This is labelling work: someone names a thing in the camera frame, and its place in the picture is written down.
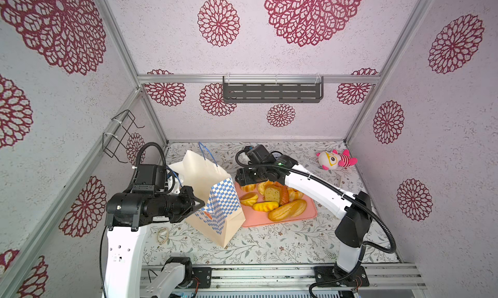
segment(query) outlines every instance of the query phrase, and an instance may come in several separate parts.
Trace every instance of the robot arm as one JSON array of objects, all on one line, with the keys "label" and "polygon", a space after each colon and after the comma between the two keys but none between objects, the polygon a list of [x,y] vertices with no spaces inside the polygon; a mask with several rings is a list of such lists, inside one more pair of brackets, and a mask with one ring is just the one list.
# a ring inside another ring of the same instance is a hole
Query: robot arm
[{"label": "robot arm", "polygon": [[[248,164],[239,161],[239,155],[246,153]],[[236,162],[243,166],[237,170],[236,181],[245,186],[266,180],[278,181],[283,185],[299,190],[330,210],[341,220],[335,234],[340,240],[339,256],[334,268],[338,278],[353,273],[363,259],[365,245],[377,249],[394,252],[395,243],[387,227],[390,249],[383,249],[371,242],[363,242],[365,234],[370,229],[372,218],[381,220],[371,212],[370,197],[361,191],[355,195],[352,192],[334,187],[311,174],[295,159],[281,155],[277,159],[262,145],[246,146],[236,155]]]},{"label": "robot arm", "polygon": [[[246,153],[248,165],[238,157]],[[164,192],[166,165],[137,164],[136,178],[130,183],[131,193],[115,194],[106,206],[106,226],[109,229],[109,251],[103,298],[168,297],[176,286],[186,287],[192,282],[192,264],[189,258],[171,257],[154,281],[140,291],[141,260],[144,240],[153,217],[166,216],[169,222],[180,222],[204,206],[189,186],[172,187],[173,193]],[[334,266],[333,282],[350,278],[358,269],[364,254],[364,245],[385,252],[395,251],[395,242],[382,221],[371,212],[370,197],[363,191],[352,192],[334,187],[311,174],[293,158],[281,155],[274,158],[262,145],[247,146],[236,155],[243,168],[237,170],[235,180],[241,185],[278,181],[299,190],[319,202],[341,222],[335,234],[341,244]],[[374,218],[388,235],[390,249],[364,242]]]}]

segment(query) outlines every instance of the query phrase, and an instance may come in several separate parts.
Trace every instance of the bread loaf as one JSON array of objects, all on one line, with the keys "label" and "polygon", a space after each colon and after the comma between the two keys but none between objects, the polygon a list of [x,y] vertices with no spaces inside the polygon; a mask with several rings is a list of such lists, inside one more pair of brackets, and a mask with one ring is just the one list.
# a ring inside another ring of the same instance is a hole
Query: bread loaf
[{"label": "bread loaf", "polygon": [[265,189],[265,201],[277,201],[280,202],[280,197],[282,196],[282,188],[275,186],[275,185],[269,185]]},{"label": "bread loaf", "polygon": [[280,194],[280,201],[278,201],[278,204],[280,206],[285,205],[289,203],[289,191],[287,190],[287,186],[282,186],[280,187],[281,194]]},{"label": "bread loaf", "polygon": [[282,205],[268,213],[271,221],[282,221],[286,218],[295,217],[304,212],[308,203],[305,200],[295,200],[294,202]]}]

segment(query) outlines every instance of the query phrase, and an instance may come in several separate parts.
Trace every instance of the wall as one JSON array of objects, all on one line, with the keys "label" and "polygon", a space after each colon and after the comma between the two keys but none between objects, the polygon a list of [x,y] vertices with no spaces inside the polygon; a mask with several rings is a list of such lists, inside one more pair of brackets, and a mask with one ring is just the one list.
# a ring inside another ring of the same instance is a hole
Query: wall
[{"label": "wall", "polygon": [[[311,75],[377,74],[416,2],[108,1],[141,74]],[[345,137],[370,85],[327,84],[319,104],[283,106],[225,104],[219,84],[146,89],[171,140],[333,140]]]},{"label": "wall", "polygon": [[[122,142],[126,148],[118,147],[117,158],[103,155],[86,188],[40,250],[48,265],[48,281],[43,286],[43,297],[66,297],[67,293],[81,298],[97,297],[101,292],[99,245],[106,219],[105,204],[115,193],[122,192],[128,186],[133,173],[130,161],[134,161],[138,149],[146,142],[160,143],[142,102],[138,102],[132,112],[136,125],[143,128],[131,125],[131,136],[122,129],[116,133],[119,138],[124,136]],[[113,141],[109,149],[114,151],[115,146]],[[142,162],[155,164],[158,158],[157,149],[149,147]],[[106,247],[107,238],[103,244],[104,271]]]},{"label": "wall", "polygon": [[350,144],[433,297],[498,290],[497,1],[436,0]]},{"label": "wall", "polygon": [[1,275],[133,85],[92,0],[0,9]]}]

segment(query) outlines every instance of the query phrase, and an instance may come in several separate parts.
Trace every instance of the metal mounting plate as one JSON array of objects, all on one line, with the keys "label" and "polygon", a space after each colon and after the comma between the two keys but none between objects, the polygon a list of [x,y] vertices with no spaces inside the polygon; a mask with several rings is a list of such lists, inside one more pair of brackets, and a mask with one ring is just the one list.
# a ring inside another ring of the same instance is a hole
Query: metal mounting plate
[{"label": "metal mounting plate", "polygon": [[227,103],[317,103],[323,98],[323,77],[316,83],[230,83],[223,77]]}]

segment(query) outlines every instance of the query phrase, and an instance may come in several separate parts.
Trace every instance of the blue checkered pattern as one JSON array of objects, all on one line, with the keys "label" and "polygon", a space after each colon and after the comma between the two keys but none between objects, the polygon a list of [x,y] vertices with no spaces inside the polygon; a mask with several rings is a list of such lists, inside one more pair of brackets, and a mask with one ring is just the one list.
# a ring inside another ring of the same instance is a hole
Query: blue checkered pattern
[{"label": "blue checkered pattern", "polygon": [[[235,190],[232,178],[227,178],[211,187],[206,206],[198,210],[195,214],[202,221],[213,228],[216,233],[221,234],[225,226],[227,216],[240,208],[239,196]],[[210,219],[204,212],[208,212],[213,219]]]}]

